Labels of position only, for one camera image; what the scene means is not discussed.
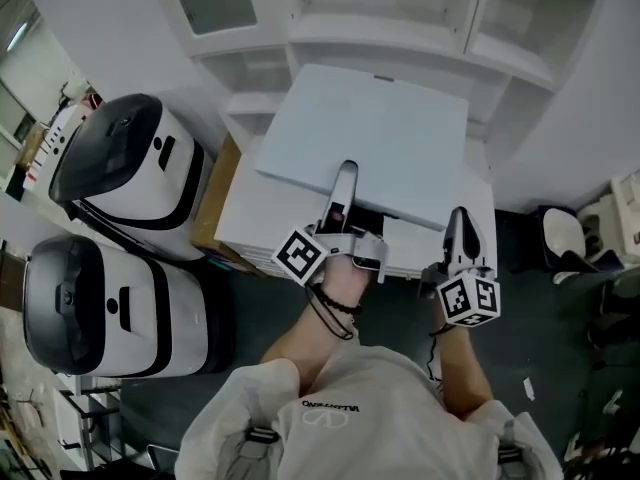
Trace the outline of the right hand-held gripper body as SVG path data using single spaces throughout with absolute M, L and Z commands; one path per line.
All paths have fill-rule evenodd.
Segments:
M 432 264 L 422 271 L 419 294 L 438 298 L 448 325 L 477 327 L 501 316 L 500 285 L 489 267 L 449 275 Z

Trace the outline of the person's left hand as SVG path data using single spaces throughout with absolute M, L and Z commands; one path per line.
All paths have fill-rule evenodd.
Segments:
M 368 270 L 356 267 L 350 256 L 331 256 L 325 261 L 323 293 L 334 303 L 356 308 L 370 282 Z

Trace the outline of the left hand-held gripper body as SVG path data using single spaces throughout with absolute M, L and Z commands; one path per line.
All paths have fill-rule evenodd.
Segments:
M 352 228 L 343 233 L 321 233 L 316 225 L 294 227 L 272 256 L 272 262 L 300 286 L 320 282 L 326 260 L 347 256 L 359 269 L 377 273 L 377 282 L 386 277 L 389 248 L 382 237 Z

